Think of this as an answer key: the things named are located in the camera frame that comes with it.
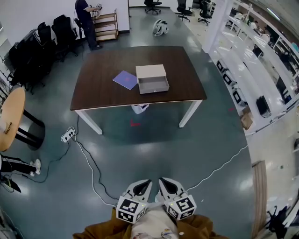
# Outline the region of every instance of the black pants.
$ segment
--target black pants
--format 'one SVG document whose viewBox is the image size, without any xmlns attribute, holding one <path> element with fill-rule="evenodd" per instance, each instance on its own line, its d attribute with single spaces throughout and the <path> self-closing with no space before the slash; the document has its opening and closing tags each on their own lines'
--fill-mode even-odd
<svg viewBox="0 0 299 239">
<path fill-rule="evenodd" d="M 84 35 L 88 41 L 89 49 L 94 50 L 97 48 L 97 36 L 95 34 L 95 28 L 93 22 L 89 22 L 83 25 Z"/>
<path fill-rule="evenodd" d="M 1 172 L 12 172 L 19 171 L 24 174 L 30 174 L 30 172 L 36 171 L 36 167 L 23 162 L 19 158 L 12 158 L 8 156 L 2 156 L 2 166 L 0 169 Z"/>
</svg>

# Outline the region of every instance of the notebook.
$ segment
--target notebook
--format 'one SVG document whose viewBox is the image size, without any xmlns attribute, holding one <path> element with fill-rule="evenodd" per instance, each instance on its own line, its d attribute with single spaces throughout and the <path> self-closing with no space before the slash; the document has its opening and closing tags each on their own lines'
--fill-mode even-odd
<svg viewBox="0 0 299 239">
<path fill-rule="evenodd" d="M 137 85 L 137 77 L 126 72 L 123 70 L 121 73 L 119 73 L 114 79 L 116 83 L 122 85 L 123 87 L 126 87 L 129 90 L 132 90 L 135 85 Z"/>
</svg>

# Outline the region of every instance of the round table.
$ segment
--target round table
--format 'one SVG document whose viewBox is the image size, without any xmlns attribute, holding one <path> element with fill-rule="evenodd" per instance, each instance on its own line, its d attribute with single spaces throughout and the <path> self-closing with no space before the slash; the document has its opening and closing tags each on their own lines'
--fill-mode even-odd
<svg viewBox="0 0 299 239">
<path fill-rule="evenodd" d="M 19 128 L 23 114 L 38 126 L 44 128 L 43 122 L 29 114 L 24 109 L 25 99 L 25 91 L 20 87 L 13 90 L 3 103 L 1 108 L 1 119 L 8 123 L 8 125 L 11 123 L 11 125 L 7 134 L 0 132 L 0 151 L 6 151 L 9 149 L 15 138 L 33 146 L 34 148 L 39 148 L 43 143 L 43 138 L 38 138 L 33 134 Z"/>
</svg>

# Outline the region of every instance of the dark wooden tabletop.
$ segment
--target dark wooden tabletop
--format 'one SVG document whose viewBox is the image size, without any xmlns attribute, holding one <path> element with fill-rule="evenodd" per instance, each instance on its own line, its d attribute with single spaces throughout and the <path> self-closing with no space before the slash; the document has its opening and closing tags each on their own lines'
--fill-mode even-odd
<svg viewBox="0 0 299 239">
<path fill-rule="evenodd" d="M 136 75 L 136 66 L 163 64 L 169 90 L 140 94 L 113 79 L 122 71 Z M 206 99 L 206 93 L 183 47 L 148 46 L 92 52 L 81 68 L 71 110 Z"/>
</svg>

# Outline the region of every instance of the white table leg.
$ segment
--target white table leg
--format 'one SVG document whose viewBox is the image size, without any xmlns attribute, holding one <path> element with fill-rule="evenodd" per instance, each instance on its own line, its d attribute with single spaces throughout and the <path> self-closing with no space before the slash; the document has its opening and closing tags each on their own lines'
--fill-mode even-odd
<svg viewBox="0 0 299 239">
<path fill-rule="evenodd" d="M 179 123 L 180 128 L 183 128 L 185 126 L 185 124 L 191 118 L 191 116 L 196 111 L 197 107 L 200 105 L 201 102 L 202 102 L 202 100 L 195 100 L 195 101 L 192 102 L 192 104 L 190 105 L 190 107 L 187 110 L 186 114 L 184 115 L 183 119 Z"/>
<path fill-rule="evenodd" d="M 85 110 L 75 110 L 76 113 L 98 134 L 103 134 L 101 128 L 90 118 Z"/>
</svg>

